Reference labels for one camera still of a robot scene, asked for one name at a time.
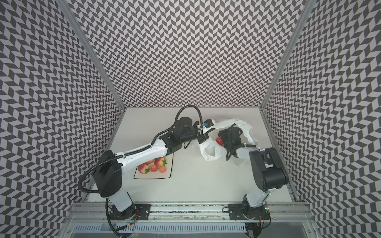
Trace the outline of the white plastic bag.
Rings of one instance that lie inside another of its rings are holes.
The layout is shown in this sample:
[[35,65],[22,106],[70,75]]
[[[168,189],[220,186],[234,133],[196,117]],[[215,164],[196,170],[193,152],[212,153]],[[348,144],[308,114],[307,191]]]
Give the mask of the white plastic bag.
[[259,141],[253,136],[253,127],[241,119],[226,119],[202,130],[206,140],[199,144],[202,157],[206,161],[216,161],[232,157],[250,160],[252,151],[260,151]]

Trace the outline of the small orange red fruit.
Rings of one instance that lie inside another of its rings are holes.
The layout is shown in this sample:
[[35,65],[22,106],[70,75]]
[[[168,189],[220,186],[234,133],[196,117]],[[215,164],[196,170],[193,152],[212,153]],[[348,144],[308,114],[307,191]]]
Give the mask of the small orange red fruit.
[[165,166],[160,166],[159,167],[159,171],[161,172],[161,173],[164,173],[164,172],[166,172],[166,167]]

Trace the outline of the red strawberry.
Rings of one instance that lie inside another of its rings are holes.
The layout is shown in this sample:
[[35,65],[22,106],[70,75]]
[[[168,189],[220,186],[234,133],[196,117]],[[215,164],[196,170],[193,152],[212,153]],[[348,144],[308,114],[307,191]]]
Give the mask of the red strawberry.
[[220,137],[217,137],[217,138],[216,138],[216,142],[217,142],[220,146],[224,146],[223,140],[222,140]]
[[148,161],[148,162],[145,162],[145,164],[146,164],[146,165],[150,165],[150,164],[154,163],[155,160],[156,160],[156,159],[152,159],[152,160],[150,160],[150,161]]

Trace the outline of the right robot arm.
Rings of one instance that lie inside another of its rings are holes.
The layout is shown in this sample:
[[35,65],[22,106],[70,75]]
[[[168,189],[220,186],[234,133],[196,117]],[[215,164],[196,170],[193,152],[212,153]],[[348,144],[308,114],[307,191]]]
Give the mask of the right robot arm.
[[256,186],[244,195],[241,214],[245,219],[264,220],[269,218],[266,200],[272,192],[289,183],[289,176],[275,148],[259,149],[254,144],[244,144],[242,134],[242,129],[232,125],[218,133],[217,143],[227,150],[227,161],[235,157],[250,162]]

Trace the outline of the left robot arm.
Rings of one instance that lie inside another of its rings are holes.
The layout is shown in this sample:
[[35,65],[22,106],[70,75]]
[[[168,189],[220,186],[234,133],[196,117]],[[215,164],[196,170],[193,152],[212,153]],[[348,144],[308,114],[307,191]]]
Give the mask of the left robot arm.
[[146,162],[173,154],[180,150],[184,143],[194,140],[198,143],[205,142],[208,133],[213,131],[214,124],[215,121],[211,119],[200,124],[198,121],[193,123],[188,117],[182,117],[157,134],[148,145],[126,152],[104,152],[90,174],[98,188],[97,193],[113,203],[111,215],[122,220],[130,219],[137,213],[130,195],[123,189],[124,173],[138,167],[148,172],[149,166]]

